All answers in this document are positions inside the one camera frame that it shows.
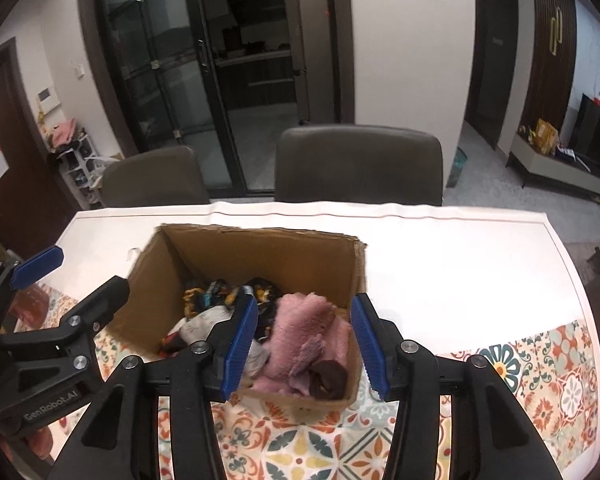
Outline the pink fuzzy towel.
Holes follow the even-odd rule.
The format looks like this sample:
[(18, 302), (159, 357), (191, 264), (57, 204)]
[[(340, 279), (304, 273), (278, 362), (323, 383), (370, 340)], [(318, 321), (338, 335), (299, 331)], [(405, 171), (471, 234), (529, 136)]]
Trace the pink fuzzy towel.
[(268, 359), (252, 380), (260, 393), (320, 401), (344, 398), (349, 380), (350, 323), (325, 297), (311, 292), (277, 300)]

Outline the black glass sliding door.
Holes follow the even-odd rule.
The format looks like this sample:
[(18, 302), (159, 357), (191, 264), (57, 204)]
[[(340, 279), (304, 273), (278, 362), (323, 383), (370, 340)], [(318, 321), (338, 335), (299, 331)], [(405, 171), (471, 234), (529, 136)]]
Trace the black glass sliding door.
[(271, 193), (299, 121), (286, 1), (92, 1), (134, 148), (189, 146), (214, 195)]

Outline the black patterned silk scarf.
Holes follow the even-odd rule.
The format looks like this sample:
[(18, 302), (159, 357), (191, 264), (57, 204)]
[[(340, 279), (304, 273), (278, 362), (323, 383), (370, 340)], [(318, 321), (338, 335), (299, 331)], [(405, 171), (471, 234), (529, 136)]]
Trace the black patterned silk scarf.
[(216, 323), (232, 317), (239, 293), (247, 289), (258, 305), (258, 322), (251, 349), (259, 353), (271, 337), (277, 313), (278, 287), (264, 278), (252, 278), (247, 284), (233, 286), (219, 278), (202, 288), (195, 282), (183, 294), (184, 316), (160, 342), (159, 356), (174, 356), (197, 340), (206, 339)]

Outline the brown cardboard box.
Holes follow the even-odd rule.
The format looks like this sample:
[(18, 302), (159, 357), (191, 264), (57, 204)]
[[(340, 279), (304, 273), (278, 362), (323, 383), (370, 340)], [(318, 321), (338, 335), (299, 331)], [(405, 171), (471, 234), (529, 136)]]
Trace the brown cardboard box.
[(315, 292), (349, 315), (365, 289), (365, 246), (354, 236), (288, 229), (163, 224), (155, 229), (128, 276), (128, 302), (107, 330), (154, 358), (159, 342), (184, 314), (190, 278), (241, 285), (265, 278), (281, 292)]

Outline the black television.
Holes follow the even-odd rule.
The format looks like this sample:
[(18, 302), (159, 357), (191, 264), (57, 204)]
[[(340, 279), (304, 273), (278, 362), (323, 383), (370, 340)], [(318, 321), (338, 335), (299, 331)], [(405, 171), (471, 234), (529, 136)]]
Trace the black television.
[(570, 140), (573, 151), (600, 165), (600, 106), (582, 94)]

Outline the grey dining chair left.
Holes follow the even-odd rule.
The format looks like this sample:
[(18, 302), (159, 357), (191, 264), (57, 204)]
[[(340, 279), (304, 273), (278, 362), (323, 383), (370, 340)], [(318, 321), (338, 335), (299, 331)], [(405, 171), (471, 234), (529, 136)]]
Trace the grey dining chair left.
[(108, 166), (102, 174), (100, 195), (108, 208), (210, 203), (196, 154), (184, 145), (138, 154)]

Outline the white tv cabinet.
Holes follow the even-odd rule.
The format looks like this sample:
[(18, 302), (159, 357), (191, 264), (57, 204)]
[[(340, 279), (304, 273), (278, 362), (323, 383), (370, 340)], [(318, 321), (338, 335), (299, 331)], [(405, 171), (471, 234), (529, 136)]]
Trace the white tv cabinet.
[(522, 186), (532, 182), (570, 192), (600, 198), (600, 176), (588, 171), (580, 162), (567, 164), (535, 151), (522, 136), (515, 136), (506, 166), (522, 173)]

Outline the white shoe rack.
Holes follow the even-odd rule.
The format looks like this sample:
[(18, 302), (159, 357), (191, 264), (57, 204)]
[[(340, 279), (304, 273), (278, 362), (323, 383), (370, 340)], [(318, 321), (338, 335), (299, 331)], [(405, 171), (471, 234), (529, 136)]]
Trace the white shoe rack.
[(86, 131), (75, 119), (69, 119), (53, 125), (45, 141), (50, 151), (48, 162), (59, 170), (81, 205), (85, 209), (102, 208), (99, 180), (105, 162)]

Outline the patterned tile tablecloth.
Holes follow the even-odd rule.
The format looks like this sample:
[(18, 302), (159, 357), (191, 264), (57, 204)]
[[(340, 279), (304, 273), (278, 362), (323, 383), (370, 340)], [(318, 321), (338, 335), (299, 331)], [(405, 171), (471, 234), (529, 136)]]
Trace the patterned tile tablecloth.
[[(600, 340), (580, 276), (544, 214), (337, 203), (81, 212), (58, 240), (64, 264), (42, 283), (52, 298), (47, 324), (110, 276), (128, 274), (155, 228), (174, 223), (358, 238), (367, 293), (383, 318), (442, 356), (485, 356), (565, 478), (584, 478), (600, 458)], [(377, 479), (396, 407), (360, 385), (340, 411), (241, 398), (214, 417), (232, 479)]]

